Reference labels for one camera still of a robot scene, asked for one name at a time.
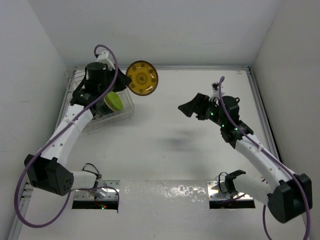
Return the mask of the lime green plate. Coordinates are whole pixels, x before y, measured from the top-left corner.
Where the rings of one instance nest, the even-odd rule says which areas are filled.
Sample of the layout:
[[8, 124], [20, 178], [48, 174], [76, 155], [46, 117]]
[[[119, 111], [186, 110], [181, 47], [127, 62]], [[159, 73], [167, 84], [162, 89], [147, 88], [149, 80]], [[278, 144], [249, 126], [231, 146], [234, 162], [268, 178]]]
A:
[[116, 92], [110, 91], [103, 100], [113, 112], [121, 111], [124, 108], [123, 102]]

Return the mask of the yellow patterned plate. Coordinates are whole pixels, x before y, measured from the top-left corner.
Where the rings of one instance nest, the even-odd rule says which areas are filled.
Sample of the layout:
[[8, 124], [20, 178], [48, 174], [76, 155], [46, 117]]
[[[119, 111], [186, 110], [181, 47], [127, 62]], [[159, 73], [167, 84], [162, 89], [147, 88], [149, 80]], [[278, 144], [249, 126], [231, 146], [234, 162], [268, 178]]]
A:
[[131, 79], [129, 89], [138, 96], [152, 94], [159, 83], [156, 68], [149, 62], [138, 60], [133, 62], [126, 70], [127, 77]]

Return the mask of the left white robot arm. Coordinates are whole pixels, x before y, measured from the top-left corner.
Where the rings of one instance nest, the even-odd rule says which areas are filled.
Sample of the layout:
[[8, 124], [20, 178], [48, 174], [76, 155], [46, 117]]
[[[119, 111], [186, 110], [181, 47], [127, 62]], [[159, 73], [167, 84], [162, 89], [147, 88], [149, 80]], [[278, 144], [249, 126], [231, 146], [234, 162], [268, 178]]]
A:
[[34, 188], [64, 196], [72, 190], [96, 186], [100, 178], [98, 173], [67, 170], [69, 154], [93, 118], [122, 109], [117, 93], [125, 90], [131, 82], [131, 78], [118, 68], [108, 69], [101, 62], [92, 62], [85, 67], [83, 79], [72, 92], [66, 113], [47, 142], [48, 146], [37, 157], [29, 154], [24, 160], [28, 179]]

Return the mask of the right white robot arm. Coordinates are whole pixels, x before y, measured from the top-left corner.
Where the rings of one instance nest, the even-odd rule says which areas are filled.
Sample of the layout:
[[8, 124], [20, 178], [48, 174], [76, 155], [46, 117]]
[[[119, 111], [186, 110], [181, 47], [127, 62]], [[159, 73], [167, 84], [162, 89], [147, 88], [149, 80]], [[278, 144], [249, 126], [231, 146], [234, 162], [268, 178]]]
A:
[[236, 170], [225, 176], [224, 194], [246, 193], [265, 204], [278, 222], [287, 223], [313, 207], [312, 181], [306, 174], [297, 175], [273, 159], [253, 130], [240, 120], [239, 101], [232, 96], [210, 100], [209, 96], [198, 93], [178, 109], [188, 118], [196, 114], [198, 120], [217, 124], [224, 141], [246, 157], [266, 180], [263, 183], [243, 170]]

